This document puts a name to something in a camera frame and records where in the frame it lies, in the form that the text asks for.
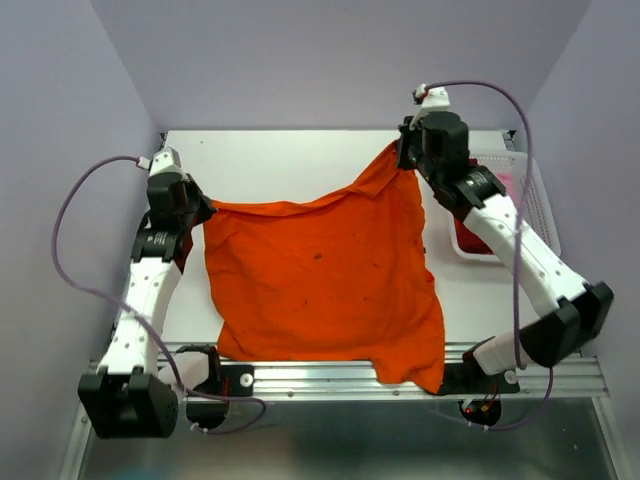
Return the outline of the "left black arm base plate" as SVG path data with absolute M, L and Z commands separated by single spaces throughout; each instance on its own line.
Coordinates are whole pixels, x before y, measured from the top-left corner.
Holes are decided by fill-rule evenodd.
M 253 394 L 254 367 L 249 364 L 210 366 L 207 378 L 197 384 L 199 393 L 224 397 L 248 398 Z

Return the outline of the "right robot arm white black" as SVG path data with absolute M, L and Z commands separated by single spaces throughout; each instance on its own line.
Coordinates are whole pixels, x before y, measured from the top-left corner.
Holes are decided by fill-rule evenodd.
M 596 338 L 613 291 L 573 271 L 519 218 L 519 205 L 503 183 L 472 161 L 467 124 L 453 112 L 436 111 L 419 120 L 406 117 L 398 130 L 398 168 L 425 179 L 437 203 L 512 274 L 515 293 L 525 293 L 539 317 L 468 351 L 460 366 L 463 384 L 482 390 L 506 370 L 531 364 L 552 368 Z

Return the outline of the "dark red rolled t-shirt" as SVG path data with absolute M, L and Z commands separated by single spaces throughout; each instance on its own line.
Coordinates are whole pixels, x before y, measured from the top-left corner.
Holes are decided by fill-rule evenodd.
M 461 221 L 454 220 L 455 237 L 461 251 L 468 254 L 492 255 L 493 251 Z

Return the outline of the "aluminium mounting rail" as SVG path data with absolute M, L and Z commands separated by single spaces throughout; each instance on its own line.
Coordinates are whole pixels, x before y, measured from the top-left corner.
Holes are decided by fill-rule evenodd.
M 250 362 L 254 367 L 253 395 L 266 402 L 298 401 L 420 401 L 483 400 L 496 398 L 552 399 L 599 398 L 609 394 L 600 364 L 594 357 L 573 354 L 549 373 L 530 365 L 513 370 L 520 392 L 516 394 L 447 395 L 427 393 L 412 382 L 382 384 L 368 361 Z

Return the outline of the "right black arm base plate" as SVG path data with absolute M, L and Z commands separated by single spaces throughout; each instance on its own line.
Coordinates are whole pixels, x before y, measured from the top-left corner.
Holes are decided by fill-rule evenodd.
M 486 375 L 482 370 L 473 370 L 466 364 L 446 363 L 443 379 L 436 396 L 516 394 L 520 385 L 516 373 L 507 370 L 495 375 Z

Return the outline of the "pink rolled t-shirt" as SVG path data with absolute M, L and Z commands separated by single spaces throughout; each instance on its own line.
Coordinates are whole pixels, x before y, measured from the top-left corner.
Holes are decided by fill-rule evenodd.
M 501 184 L 505 187 L 506 193 L 516 201 L 520 194 L 518 193 L 518 189 L 516 186 L 516 181 L 511 173 L 506 172 L 497 172 L 495 173 L 496 178 L 501 182 Z

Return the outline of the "orange t-shirt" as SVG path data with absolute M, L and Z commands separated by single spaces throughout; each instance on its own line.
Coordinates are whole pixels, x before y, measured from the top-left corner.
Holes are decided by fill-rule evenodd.
M 220 353 L 241 361 L 370 361 L 434 393 L 445 325 L 426 265 L 419 182 L 386 146 L 314 201 L 217 202 L 204 226 Z

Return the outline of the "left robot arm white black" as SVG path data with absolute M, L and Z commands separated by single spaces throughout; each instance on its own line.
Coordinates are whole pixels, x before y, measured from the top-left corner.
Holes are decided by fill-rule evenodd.
M 184 387 L 174 361 L 169 363 L 172 379 L 159 377 L 158 356 L 168 352 L 161 333 L 193 246 L 191 231 L 215 210 L 180 170 L 150 175 L 147 199 L 115 333 L 96 371 L 82 375 L 78 384 L 101 439 L 169 437 L 177 423 L 177 393 Z

